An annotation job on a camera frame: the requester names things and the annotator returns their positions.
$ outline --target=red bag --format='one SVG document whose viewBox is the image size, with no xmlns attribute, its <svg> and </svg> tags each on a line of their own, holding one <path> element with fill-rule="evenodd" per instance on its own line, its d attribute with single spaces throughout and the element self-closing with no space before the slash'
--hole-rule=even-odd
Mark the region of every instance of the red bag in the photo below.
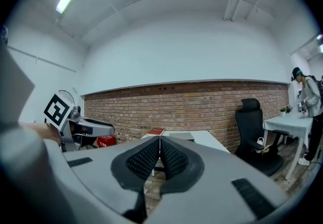
<svg viewBox="0 0 323 224">
<path fill-rule="evenodd" d="M 96 144 L 99 148 L 116 145 L 116 138 L 113 135 L 99 136 L 96 140 Z"/>
</svg>

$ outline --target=black and white square marker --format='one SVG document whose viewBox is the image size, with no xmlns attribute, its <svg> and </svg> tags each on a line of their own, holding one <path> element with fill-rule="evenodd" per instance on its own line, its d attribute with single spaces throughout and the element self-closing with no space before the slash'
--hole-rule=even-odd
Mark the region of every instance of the black and white square marker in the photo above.
<svg viewBox="0 0 323 224">
<path fill-rule="evenodd" d="M 49 122 L 60 130 L 72 110 L 72 107 L 73 105 L 71 103 L 64 99 L 60 94 L 56 93 L 48 103 L 44 114 Z"/>
</svg>

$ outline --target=chair backrest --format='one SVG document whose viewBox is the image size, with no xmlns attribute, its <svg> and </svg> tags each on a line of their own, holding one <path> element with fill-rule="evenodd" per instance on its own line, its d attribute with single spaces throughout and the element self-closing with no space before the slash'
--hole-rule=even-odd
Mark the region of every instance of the chair backrest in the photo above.
<svg viewBox="0 0 323 224">
<path fill-rule="evenodd" d="M 236 111 L 236 120 L 240 131 L 241 144 L 236 151 L 238 157 L 243 157 L 251 152 L 247 140 L 257 141 L 263 137 L 262 110 L 260 103 L 255 98 L 242 99 L 242 109 Z"/>
</svg>

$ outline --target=brick wall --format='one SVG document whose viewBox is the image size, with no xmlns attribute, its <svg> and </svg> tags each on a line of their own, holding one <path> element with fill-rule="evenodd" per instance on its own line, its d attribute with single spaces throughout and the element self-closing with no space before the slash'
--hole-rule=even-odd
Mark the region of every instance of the brick wall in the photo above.
<svg viewBox="0 0 323 224">
<path fill-rule="evenodd" d="M 118 143 L 140 139 L 154 127 L 208 130 L 229 151 L 240 143 L 235 111 L 241 99 L 259 100 L 265 119 L 288 105 L 287 85 L 262 82 L 199 82 L 120 89 L 85 96 L 85 116 L 116 128 Z"/>
</svg>

